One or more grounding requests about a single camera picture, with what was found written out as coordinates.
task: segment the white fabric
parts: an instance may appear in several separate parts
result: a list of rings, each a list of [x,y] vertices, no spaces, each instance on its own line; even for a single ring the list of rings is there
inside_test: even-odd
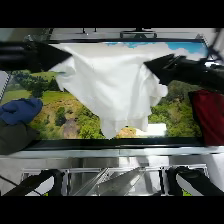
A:
[[[56,77],[59,88],[100,117],[106,138],[113,138],[125,126],[147,130],[150,107],[168,93],[167,86],[159,84],[143,64],[152,53],[103,43],[55,46],[73,55],[51,69],[64,72]]]

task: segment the blue cloth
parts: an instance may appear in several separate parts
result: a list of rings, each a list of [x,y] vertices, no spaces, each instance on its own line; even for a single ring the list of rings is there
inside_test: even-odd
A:
[[[0,119],[9,125],[30,123],[41,111],[43,103],[36,98],[12,100],[0,107]]]

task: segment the dark red fabric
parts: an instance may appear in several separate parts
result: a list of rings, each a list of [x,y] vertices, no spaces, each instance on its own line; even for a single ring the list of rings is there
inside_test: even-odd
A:
[[[191,102],[206,145],[224,145],[224,96],[199,90],[193,93]]]

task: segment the black cable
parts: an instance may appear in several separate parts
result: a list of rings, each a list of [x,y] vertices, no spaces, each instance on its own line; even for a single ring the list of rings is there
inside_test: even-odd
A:
[[[6,181],[6,182],[8,182],[8,183],[10,183],[10,184],[12,184],[12,185],[14,185],[14,186],[16,186],[16,187],[19,186],[19,187],[24,187],[24,188],[31,188],[31,187],[27,187],[27,186],[23,186],[23,185],[18,185],[18,184],[16,184],[16,183],[14,183],[13,181],[11,181],[11,180],[9,180],[9,179],[3,177],[2,175],[0,175],[0,178],[3,179],[4,181]],[[43,195],[40,194],[38,191],[35,191],[35,190],[32,190],[32,191],[35,192],[35,193],[37,193],[37,194],[40,195],[40,196],[43,196]]]

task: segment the white t-shirt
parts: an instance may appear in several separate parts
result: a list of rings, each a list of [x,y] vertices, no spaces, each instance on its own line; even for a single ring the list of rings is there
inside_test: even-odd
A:
[[[73,55],[51,71],[59,88],[66,89],[101,120],[108,139],[125,126],[147,130],[151,106],[168,93],[167,86],[143,64],[152,52],[118,44],[71,43],[53,45]]]

